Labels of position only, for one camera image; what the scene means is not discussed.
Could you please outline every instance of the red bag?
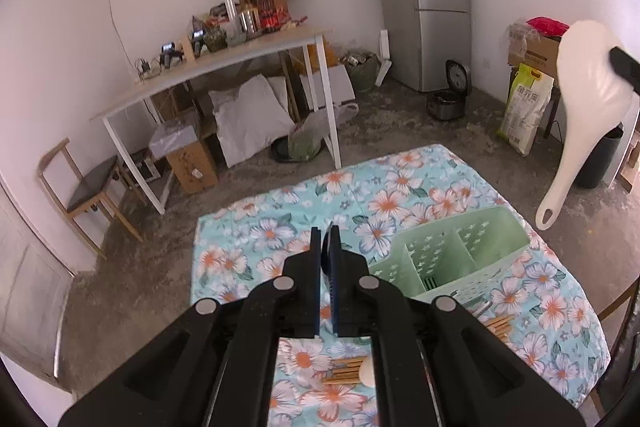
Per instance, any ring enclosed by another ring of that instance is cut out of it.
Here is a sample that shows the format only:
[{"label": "red bag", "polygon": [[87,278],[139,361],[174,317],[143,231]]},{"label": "red bag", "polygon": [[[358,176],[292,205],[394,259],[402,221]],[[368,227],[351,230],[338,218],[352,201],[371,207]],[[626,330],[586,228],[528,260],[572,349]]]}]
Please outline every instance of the red bag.
[{"label": "red bag", "polygon": [[569,29],[569,26],[560,21],[549,19],[548,17],[535,17],[527,21],[529,26],[537,29],[547,37],[562,37]]}]

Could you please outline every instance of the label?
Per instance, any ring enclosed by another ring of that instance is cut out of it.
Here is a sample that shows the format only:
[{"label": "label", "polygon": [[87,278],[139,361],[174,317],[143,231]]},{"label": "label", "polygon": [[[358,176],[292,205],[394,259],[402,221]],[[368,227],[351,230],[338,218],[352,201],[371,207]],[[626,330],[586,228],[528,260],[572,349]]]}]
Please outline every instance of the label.
[{"label": "label", "polygon": [[509,108],[505,117],[506,134],[510,141],[519,144],[527,132],[528,116],[532,113],[538,94],[533,92],[522,84],[518,86],[512,95]]}]

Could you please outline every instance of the bottle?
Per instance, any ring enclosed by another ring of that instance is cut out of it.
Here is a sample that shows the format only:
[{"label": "bottle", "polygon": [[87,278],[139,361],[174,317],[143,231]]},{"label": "bottle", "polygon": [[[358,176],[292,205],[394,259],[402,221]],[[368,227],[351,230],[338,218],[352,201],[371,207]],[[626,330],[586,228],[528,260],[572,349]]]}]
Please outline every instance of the bottle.
[{"label": "bottle", "polygon": [[273,0],[258,0],[258,14],[260,15],[260,26],[264,33],[271,33],[280,28],[276,3]]}]

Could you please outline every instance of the concrete floor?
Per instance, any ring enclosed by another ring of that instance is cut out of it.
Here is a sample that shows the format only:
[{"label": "concrete floor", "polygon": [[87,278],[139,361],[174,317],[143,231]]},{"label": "concrete floor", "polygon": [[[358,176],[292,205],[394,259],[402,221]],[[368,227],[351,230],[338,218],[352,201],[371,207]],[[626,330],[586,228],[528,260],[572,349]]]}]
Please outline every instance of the concrete floor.
[{"label": "concrete floor", "polygon": [[[393,81],[360,95],[360,113],[338,131],[343,165],[391,152],[442,143],[472,166],[530,222],[558,167],[553,138],[534,143],[526,158],[495,137],[504,105],[475,90],[467,116],[434,121],[425,95]],[[119,224],[107,235],[108,260],[74,281],[62,331],[62,384],[82,396],[189,306],[191,249],[196,220],[240,198],[332,170],[324,151],[308,164],[277,164],[263,151],[220,175],[217,187],[188,197],[175,186],[167,212],[126,198],[130,219],[146,236],[136,242]],[[596,311],[640,272],[640,198],[616,183],[573,188],[562,213],[542,237],[582,284]],[[615,338],[620,322],[604,323]],[[583,407],[589,412],[588,405]]]}]

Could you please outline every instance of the white table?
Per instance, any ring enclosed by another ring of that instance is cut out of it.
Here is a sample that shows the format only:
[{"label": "white table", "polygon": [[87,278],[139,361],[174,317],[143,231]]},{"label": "white table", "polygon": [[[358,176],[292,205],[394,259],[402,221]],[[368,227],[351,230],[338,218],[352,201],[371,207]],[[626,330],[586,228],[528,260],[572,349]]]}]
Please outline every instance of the white table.
[{"label": "white table", "polygon": [[[313,74],[311,70],[311,60],[307,49],[308,44],[315,44],[318,51],[318,63],[320,66],[320,75],[322,78],[322,90],[324,91],[324,99],[326,100],[327,114],[329,118],[329,136],[325,137],[325,142],[329,148],[329,152],[334,158],[335,167],[337,169],[342,165],[340,162],[340,150],[338,148],[338,133],[335,124],[334,103],[331,96],[331,87],[329,84],[329,72],[326,65],[326,57],[324,56],[324,45],[322,43],[322,32],[311,26],[301,25],[290,30],[284,30],[277,33],[265,35],[233,48],[226,48],[212,54],[205,54],[198,58],[195,62],[183,62],[178,66],[172,67],[170,70],[162,70],[159,76],[150,78],[143,82],[135,83],[130,89],[123,92],[109,107],[92,118],[95,120],[101,118],[104,126],[107,128],[111,139],[116,145],[118,152],[129,167],[136,181],[149,198],[153,206],[160,214],[164,214],[164,202],[166,196],[160,201],[153,193],[149,185],[145,182],[142,174],[136,168],[135,163],[131,159],[129,152],[122,143],[122,140],[111,126],[109,122],[110,116],[125,110],[127,107],[148,99],[153,94],[164,91],[169,87],[177,86],[187,80],[191,80],[204,73],[221,70],[234,64],[239,64],[251,58],[263,57],[277,52],[291,50],[302,47],[305,55],[306,77],[309,83],[313,84]],[[310,85],[311,102],[313,110],[318,110],[318,100],[316,100],[316,90]]]}]

